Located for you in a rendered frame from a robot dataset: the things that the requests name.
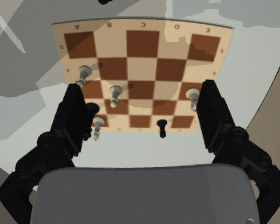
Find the white chess rook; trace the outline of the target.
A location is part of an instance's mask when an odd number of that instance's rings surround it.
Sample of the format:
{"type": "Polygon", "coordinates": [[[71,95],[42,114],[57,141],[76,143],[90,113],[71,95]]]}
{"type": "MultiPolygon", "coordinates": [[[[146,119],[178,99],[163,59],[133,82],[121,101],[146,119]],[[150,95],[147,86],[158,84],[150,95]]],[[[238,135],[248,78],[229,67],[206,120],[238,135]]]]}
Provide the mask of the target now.
{"type": "Polygon", "coordinates": [[[197,88],[189,88],[185,94],[186,94],[186,97],[189,98],[191,101],[192,112],[197,113],[196,106],[197,106],[197,102],[198,102],[199,90],[197,88]]]}

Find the chessboard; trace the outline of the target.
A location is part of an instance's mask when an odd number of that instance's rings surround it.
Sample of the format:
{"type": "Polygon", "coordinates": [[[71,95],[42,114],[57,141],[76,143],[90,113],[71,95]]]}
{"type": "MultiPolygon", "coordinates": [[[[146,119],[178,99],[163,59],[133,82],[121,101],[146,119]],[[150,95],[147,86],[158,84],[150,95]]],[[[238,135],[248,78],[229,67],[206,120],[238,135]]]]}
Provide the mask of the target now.
{"type": "Polygon", "coordinates": [[[114,17],[57,22],[51,25],[67,84],[78,69],[92,73],[81,88],[86,104],[99,105],[94,117],[100,131],[195,132],[197,113],[186,97],[216,80],[232,27],[166,18],[114,17]],[[122,88],[118,106],[110,105],[112,86],[122,88]]]}

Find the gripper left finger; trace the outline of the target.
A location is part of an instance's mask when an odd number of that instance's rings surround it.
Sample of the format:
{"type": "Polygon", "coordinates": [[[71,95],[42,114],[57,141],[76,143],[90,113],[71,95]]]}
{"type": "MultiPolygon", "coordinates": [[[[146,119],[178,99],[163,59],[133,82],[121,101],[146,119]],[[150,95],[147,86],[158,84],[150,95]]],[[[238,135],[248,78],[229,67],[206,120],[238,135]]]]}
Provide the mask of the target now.
{"type": "Polygon", "coordinates": [[[42,177],[56,169],[75,167],[71,159],[81,152],[87,118],[80,85],[69,84],[50,132],[38,137],[37,146],[17,161],[15,171],[0,187],[0,201],[18,224],[30,224],[29,195],[42,177]]]}

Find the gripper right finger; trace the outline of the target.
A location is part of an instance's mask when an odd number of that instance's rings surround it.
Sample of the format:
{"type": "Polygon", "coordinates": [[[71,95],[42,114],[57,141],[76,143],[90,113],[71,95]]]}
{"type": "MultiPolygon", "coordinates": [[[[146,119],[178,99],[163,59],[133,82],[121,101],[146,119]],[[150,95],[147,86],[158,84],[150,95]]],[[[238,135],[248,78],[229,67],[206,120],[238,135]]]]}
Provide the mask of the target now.
{"type": "Polygon", "coordinates": [[[280,170],[267,152],[249,140],[244,128],[235,126],[214,80],[203,81],[196,112],[205,148],[215,155],[212,163],[242,168],[256,183],[260,224],[267,224],[280,207],[280,170]]]}

